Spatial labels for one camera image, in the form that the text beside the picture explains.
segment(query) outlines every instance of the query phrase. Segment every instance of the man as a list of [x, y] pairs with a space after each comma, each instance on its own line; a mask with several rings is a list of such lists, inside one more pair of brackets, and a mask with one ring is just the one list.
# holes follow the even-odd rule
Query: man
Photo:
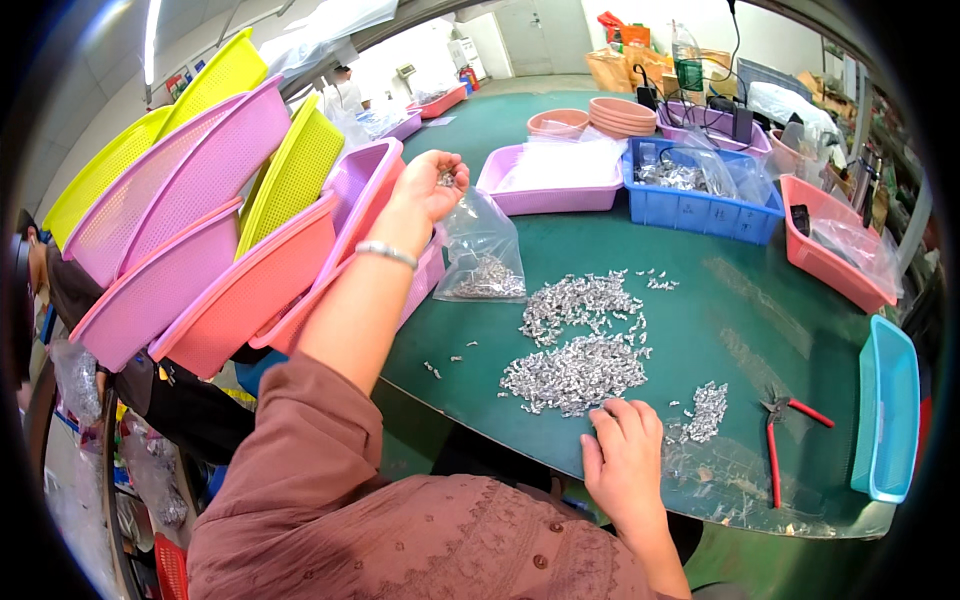
[[[38, 227], [26, 210], [20, 210], [16, 230], [30, 245], [32, 289], [44, 304], [53, 304], [67, 330], [73, 331], [104, 290], [77, 261], [63, 260], [56, 245], [39, 240]], [[154, 363], [145, 349], [116, 375], [98, 367], [101, 394], [109, 383], [123, 403], [163, 437], [214, 465], [229, 463], [236, 446], [253, 432], [251, 411], [173, 361]]]
[[348, 66], [333, 69], [333, 85], [324, 89], [324, 112], [331, 104], [342, 108], [347, 114], [357, 114], [370, 108], [370, 99], [366, 93], [350, 78], [353, 71]]

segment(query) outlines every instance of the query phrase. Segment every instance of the pliers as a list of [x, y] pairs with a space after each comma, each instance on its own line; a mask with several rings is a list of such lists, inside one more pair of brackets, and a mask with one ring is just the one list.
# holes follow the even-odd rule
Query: pliers
[[827, 427], [832, 428], [833, 421], [795, 398], [790, 396], [776, 397], [776, 393], [772, 389], [768, 390], [768, 393], [772, 401], [764, 402], [761, 400], [760, 404], [763, 404], [763, 406], [770, 411], [770, 415], [767, 416], [767, 447], [770, 451], [770, 475], [774, 489], [774, 508], [778, 509], [780, 507], [780, 462], [777, 460], [777, 440], [774, 438], [774, 423], [783, 420], [783, 411], [787, 406], [799, 410]]

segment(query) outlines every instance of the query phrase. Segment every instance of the worker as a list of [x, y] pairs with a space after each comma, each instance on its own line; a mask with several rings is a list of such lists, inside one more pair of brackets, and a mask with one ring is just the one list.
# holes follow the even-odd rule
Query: worker
[[364, 91], [351, 80], [352, 77], [353, 70], [348, 66], [341, 65], [333, 69], [333, 85], [324, 88], [324, 112], [330, 104], [350, 115], [370, 108], [370, 98], [364, 99]]
[[[452, 187], [437, 184], [447, 169]], [[411, 160], [290, 360], [264, 374], [256, 428], [192, 533], [191, 600], [690, 597], [660, 500], [662, 423], [644, 402], [608, 400], [580, 440], [618, 537], [490, 477], [378, 475], [370, 394], [415, 257], [468, 175], [459, 155]]]
[[[41, 242], [37, 231], [30, 213], [21, 210], [17, 232], [30, 244], [30, 285], [42, 303], [53, 304], [67, 331], [73, 331], [104, 290], [77, 261], [63, 260], [56, 245]], [[195, 459], [225, 465], [253, 432], [251, 411], [173, 361], [156, 364], [145, 350], [116, 375], [98, 366], [101, 395], [108, 386], [160, 435]]]

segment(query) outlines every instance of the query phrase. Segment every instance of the blue plastic crate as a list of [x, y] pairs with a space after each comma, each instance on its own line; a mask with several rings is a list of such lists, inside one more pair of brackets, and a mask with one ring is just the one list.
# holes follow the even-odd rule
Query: blue plastic crate
[[920, 368], [913, 342], [879, 315], [860, 351], [860, 424], [850, 486], [900, 504], [910, 489], [920, 435]]
[[[634, 182], [634, 156], [641, 143], [653, 144], [657, 152], [672, 146], [683, 146], [659, 137], [631, 137], [627, 154], [623, 157], [623, 181], [630, 191], [630, 219], [641, 225], [659, 228], [683, 229], [729, 237], [741, 242], [766, 245], [777, 223], [783, 220], [783, 198], [771, 186], [771, 194], [763, 206], [742, 200], [718, 198], [703, 192], [687, 192], [658, 185]], [[724, 162], [747, 160], [756, 163], [750, 155], [730, 150], [717, 150]], [[682, 161], [682, 156], [675, 156]]]
[[786, 89], [792, 89], [803, 96], [804, 100], [809, 103], [813, 102], [813, 92], [810, 91], [809, 87], [802, 84], [799, 79], [792, 75], [781, 73], [777, 69], [772, 69], [765, 64], [753, 62], [752, 60], [737, 59], [736, 74], [740, 76], [740, 98], [747, 98], [747, 94], [750, 93], [750, 84], [753, 82], [765, 82], [767, 84], [779, 85]]

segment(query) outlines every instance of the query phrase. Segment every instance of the bag of metal parts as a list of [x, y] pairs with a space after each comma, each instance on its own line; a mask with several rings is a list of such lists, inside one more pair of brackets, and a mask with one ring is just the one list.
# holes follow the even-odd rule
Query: bag of metal parts
[[437, 232], [450, 266], [435, 300], [526, 302], [516, 227], [486, 192], [468, 189]]

